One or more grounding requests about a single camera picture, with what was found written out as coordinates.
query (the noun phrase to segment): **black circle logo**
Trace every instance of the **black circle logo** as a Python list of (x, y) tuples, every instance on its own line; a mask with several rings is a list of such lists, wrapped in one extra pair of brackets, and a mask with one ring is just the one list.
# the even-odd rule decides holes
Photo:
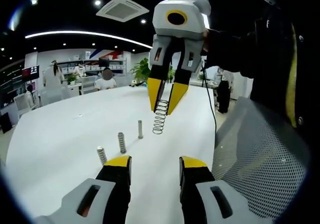
[(184, 24), (186, 21), (184, 16), (180, 13), (170, 13), (167, 16), (167, 19), (168, 19), (169, 23), (172, 23), (174, 25), (181, 25), (181, 24)]

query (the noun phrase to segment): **spotlight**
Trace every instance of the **spotlight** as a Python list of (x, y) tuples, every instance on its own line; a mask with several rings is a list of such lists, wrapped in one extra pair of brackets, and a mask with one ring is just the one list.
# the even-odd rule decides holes
[(38, 3), (38, 0), (31, 0), (32, 5), (36, 5)]

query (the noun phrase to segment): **green plant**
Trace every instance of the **green plant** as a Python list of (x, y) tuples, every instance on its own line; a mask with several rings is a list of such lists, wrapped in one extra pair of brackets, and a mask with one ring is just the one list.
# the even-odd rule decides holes
[(136, 63), (136, 66), (134, 66), (130, 72), (134, 74), (134, 78), (137, 82), (141, 81), (147, 81), (149, 75), (150, 75), (150, 69), (148, 67), (149, 60), (147, 58), (144, 58), (140, 61), (140, 63)]
[(74, 74), (70, 74), (67, 78), (67, 82), (71, 83), (72, 81), (76, 81), (77, 76), (75, 76)]
[(176, 71), (173, 69), (172, 65), (170, 64), (169, 72), (168, 72), (168, 80), (173, 79), (175, 76)]
[(205, 78), (205, 75), (204, 75), (204, 73), (200, 73), (199, 74), (199, 76), (198, 76), (198, 80), (204, 80), (204, 78)]

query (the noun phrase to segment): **white shirt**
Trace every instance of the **white shirt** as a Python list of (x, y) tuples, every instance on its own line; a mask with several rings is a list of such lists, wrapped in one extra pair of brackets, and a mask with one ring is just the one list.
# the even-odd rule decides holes
[(33, 94), (30, 91), (27, 91), (25, 94), (25, 98), (27, 103), (29, 104), (30, 108), (35, 108), (36, 104), (35, 104), (35, 98), (33, 96)]
[(86, 68), (83, 66), (83, 67), (80, 67), (80, 66), (76, 66), (74, 67), (74, 71), (73, 73), (77, 76), (77, 77), (84, 77), (86, 75)]
[(54, 73), (54, 66), (50, 65), (45, 72), (43, 73), (43, 85), (47, 88), (56, 88), (60, 87), (61, 83), (64, 81), (64, 75), (61, 70), (58, 69), (56, 74)]
[(94, 84), (96, 89), (105, 90), (109, 88), (115, 88), (117, 86), (116, 81), (112, 78), (110, 80), (98, 79)]
[(221, 80), (222, 81), (228, 81), (229, 87), (232, 87), (233, 83), (234, 83), (234, 74), (229, 72), (229, 71), (224, 70), (223, 73), (222, 73)]

